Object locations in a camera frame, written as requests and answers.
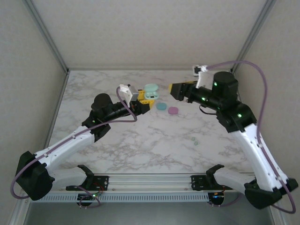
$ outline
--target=teal object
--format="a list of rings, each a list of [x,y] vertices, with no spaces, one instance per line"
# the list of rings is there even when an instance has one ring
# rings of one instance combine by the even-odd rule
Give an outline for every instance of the teal object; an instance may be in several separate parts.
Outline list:
[[[167,104],[166,103],[162,103],[162,102],[159,102],[156,104],[156,108],[158,110],[165,110],[167,108]]]
[[[158,99],[159,96],[158,96],[157,90],[158,90],[158,85],[157,84],[155,84],[155,83],[146,84],[145,87],[144,87],[144,91],[145,91],[144,97],[145,97],[145,99],[151,99],[151,100]]]

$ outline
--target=marble surface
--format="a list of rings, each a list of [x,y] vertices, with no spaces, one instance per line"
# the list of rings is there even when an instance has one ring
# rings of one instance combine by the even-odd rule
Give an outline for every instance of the marble surface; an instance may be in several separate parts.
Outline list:
[[[50,144],[81,125],[97,94],[107,93],[117,102],[116,88],[121,83],[136,89],[158,84],[156,103],[175,106],[179,114],[153,107],[138,116],[136,123],[113,123],[102,139],[74,154],[61,168],[84,164],[94,173],[203,173],[223,164],[239,172],[252,172],[241,148],[215,116],[202,114],[196,103],[176,101],[167,91],[170,83],[194,79],[191,71],[72,71]],[[211,80],[207,75],[203,82],[211,85]]]

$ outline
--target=purple disc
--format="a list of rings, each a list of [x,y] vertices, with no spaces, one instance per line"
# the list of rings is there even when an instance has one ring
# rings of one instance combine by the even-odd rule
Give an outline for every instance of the purple disc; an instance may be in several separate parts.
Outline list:
[[[171,115],[176,115],[176,114],[178,114],[178,108],[177,107],[170,107],[168,109],[168,113],[171,114]]]

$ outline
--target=white marble table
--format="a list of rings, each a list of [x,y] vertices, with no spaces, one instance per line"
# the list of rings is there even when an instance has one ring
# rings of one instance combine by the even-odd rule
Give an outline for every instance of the white marble table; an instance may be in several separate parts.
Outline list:
[[[81,125],[97,94],[107,93],[117,102],[120,83],[137,89],[147,83],[158,84],[160,98],[156,103],[178,107],[179,114],[169,115],[153,107],[138,116],[136,123],[111,124],[102,139],[61,167],[84,164],[94,173],[203,173],[215,164],[224,164],[239,172],[252,172],[241,148],[215,116],[204,115],[198,104],[178,102],[168,93],[170,83],[189,80],[194,80],[191,71],[72,71],[50,144]]]

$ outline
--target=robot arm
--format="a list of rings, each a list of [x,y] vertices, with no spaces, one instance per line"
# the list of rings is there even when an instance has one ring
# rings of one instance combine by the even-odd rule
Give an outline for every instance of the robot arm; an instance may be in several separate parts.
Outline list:
[[[256,118],[247,105],[237,100],[238,81],[233,74],[225,71],[214,74],[211,90],[201,87],[199,83],[199,80],[174,83],[169,86],[169,91],[176,100],[182,101],[187,98],[188,103],[195,101],[202,107],[215,110],[219,123],[242,147],[255,174],[253,178],[217,165],[207,173],[207,180],[240,191],[258,209],[272,205],[280,200],[286,191],[263,155],[261,147],[264,147],[282,181],[290,191],[294,190],[298,186],[296,180],[288,178],[282,172],[262,137],[262,144],[258,143]]]
[[[94,174],[86,166],[79,165],[68,170],[57,170],[57,167],[74,153],[97,142],[111,128],[109,124],[102,126],[100,124],[130,115],[124,105],[127,105],[135,116],[138,116],[149,111],[154,104],[154,100],[144,99],[143,90],[136,91],[133,86],[121,84],[120,92],[125,98],[123,102],[113,104],[109,95],[104,93],[97,95],[91,106],[90,115],[82,126],[47,149],[35,154],[27,151],[21,155],[16,174],[30,162],[41,157],[16,180],[32,200],[44,197],[52,188],[73,185],[82,186],[85,189],[90,187]]]

